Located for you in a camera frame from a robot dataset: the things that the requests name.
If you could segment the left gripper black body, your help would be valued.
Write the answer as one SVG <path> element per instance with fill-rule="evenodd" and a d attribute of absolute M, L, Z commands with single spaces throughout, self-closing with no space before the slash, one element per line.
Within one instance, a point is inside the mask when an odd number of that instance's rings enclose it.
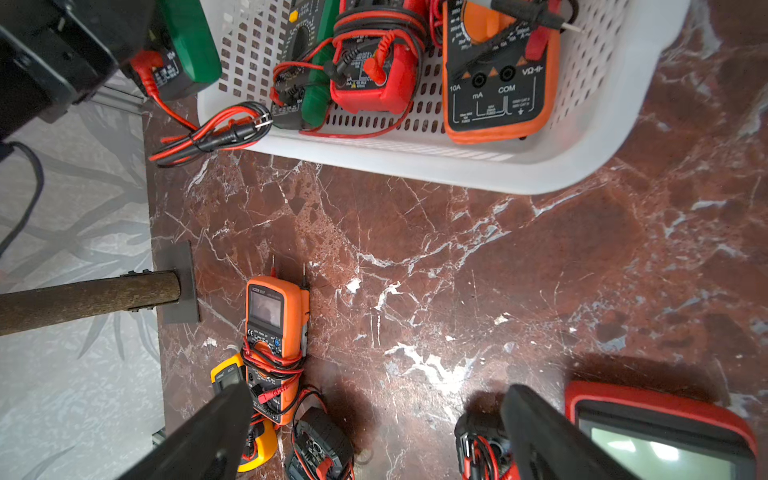
<path fill-rule="evenodd" d="M 154 1 L 1 3 L 1 138 L 49 123 L 92 97 L 135 57 Z"/>

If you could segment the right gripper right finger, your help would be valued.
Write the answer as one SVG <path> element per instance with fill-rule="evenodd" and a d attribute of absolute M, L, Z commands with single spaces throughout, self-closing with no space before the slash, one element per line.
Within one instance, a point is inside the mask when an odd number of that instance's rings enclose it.
<path fill-rule="evenodd" d="M 531 388 L 513 384 L 500 409 L 521 479 L 633 479 Z"/>

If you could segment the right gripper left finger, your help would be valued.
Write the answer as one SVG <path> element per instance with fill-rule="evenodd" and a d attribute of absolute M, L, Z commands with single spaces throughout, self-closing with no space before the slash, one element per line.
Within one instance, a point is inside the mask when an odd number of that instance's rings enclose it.
<path fill-rule="evenodd" d="M 230 385 L 121 478 L 234 479 L 251 415 L 247 386 Z"/>

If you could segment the green multimeter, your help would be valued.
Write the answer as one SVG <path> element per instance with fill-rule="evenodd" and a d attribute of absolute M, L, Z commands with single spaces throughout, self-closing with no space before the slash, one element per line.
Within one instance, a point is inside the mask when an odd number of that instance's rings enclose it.
<path fill-rule="evenodd" d="M 330 78 L 324 65 L 335 55 L 334 24 L 338 1 L 293 1 L 270 91 L 274 125 L 304 131 L 321 127 L 331 104 Z"/>
<path fill-rule="evenodd" d="M 198 0 L 158 1 L 144 50 L 162 59 L 162 65 L 152 69 L 152 76 L 165 102 L 194 96 L 222 74 L 216 44 Z"/>

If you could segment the orange black multimeter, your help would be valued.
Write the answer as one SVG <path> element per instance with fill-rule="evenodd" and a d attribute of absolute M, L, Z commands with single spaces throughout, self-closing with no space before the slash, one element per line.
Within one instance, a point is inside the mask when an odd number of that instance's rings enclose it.
<path fill-rule="evenodd" d="M 553 112 L 561 36 L 579 32 L 577 1 L 433 1 L 444 126 L 456 144 L 525 139 Z"/>

